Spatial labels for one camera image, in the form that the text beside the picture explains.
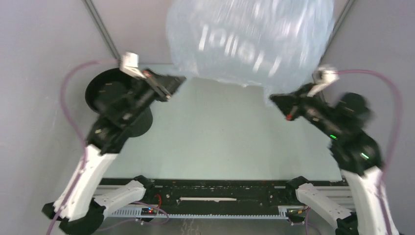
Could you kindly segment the blue plastic trash bag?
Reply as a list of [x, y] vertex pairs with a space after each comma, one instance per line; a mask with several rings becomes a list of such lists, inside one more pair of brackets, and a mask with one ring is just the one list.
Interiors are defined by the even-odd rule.
[[312, 80], [334, 28], [331, 0], [175, 0], [166, 35], [188, 78], [285, 94]]

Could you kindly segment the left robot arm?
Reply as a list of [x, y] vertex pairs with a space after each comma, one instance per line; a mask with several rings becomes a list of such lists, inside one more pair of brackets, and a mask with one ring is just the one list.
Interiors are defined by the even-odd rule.
[[143, 74], [144, 78], [134, 78], [119, 69], [110, 69], [96, 76], [86, 88], [86, 103], [98, 118], [82, 138], [84, 154], [66, 189], [42, 209], [48, 218], [59, 221], [65, 234], [93, 234], [108, 215], [122, 207], [154, 200], [154, 183], [142, 175], [109, 193], [94, 195], [126, 141], [150, 129], [150, 105], [168, 101], [186, 80], [184, 76], [161, 75], [150, 69]]

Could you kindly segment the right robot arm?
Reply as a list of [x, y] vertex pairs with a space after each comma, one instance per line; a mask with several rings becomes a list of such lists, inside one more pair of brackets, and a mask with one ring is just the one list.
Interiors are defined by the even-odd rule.
[[273, 94], [270, 100], [288, 121], [302, 117], [330, 138], [329, 151], [345, 178], [355, 210], [346, 209], [322, 195], [303, 178], [285, 190], [285, 200], [309, 206], [328, 222], [337, 235], [396, 235], [384, 184], [385, 169], [377, 142], [364, 130], [371, 111], [366, 99], [344, 93], [335, 106], [310, 97], [312, 84], [289, 94]]

